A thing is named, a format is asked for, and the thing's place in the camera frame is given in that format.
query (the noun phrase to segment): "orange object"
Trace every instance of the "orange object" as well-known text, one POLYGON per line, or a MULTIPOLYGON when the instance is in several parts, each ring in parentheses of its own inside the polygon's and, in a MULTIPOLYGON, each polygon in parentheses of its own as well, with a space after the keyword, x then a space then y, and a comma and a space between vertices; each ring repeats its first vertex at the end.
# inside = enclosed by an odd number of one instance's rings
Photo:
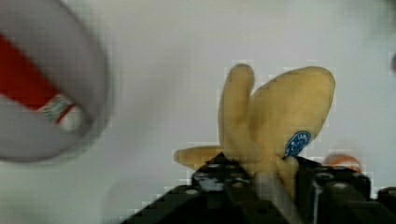
POLYGON ((41 114, 67 131, 75 130, 82 122, 82 111, 59 93, 40 71, 1 35, 0 94, 41 114))
POLYGON ((361 173, 361 163, 354 157, 346 154, 333 154, 328 156, 323 162, 328 166, 345 166, 351 170, 361 173))

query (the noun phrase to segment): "plush toy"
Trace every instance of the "plush toy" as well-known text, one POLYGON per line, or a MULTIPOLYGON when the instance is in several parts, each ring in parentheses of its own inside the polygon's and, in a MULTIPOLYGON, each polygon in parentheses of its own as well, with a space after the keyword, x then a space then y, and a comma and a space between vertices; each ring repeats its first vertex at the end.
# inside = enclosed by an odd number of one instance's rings
POLYGON ((316 138, 332 105, 330 71, 306 67, 284 73, 251 94, 254 73, 238 64, 230 71, 219 104, 219 146, 175 153, 175 161, 194 170, 220 152, 252 176, 275 173, 291 198, 299 164, 294 158, 316 138))

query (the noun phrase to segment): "white surface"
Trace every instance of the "white surface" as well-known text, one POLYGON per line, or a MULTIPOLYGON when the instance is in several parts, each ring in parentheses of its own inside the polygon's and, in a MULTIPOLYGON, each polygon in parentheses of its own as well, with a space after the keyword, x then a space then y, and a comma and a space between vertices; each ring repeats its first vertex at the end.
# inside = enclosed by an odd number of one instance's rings
POLYGON ((218 142, 219 95, 239 60, 257 87, 292 68, 330 69, 332 110, 303 156, 352 149, 375 192, 396 186, 396 24, 386 1, 65 2, 106 45, 116 108, 77 155, 0 163, 0 223, 119 223, 189 183, 173 152, 218 142))

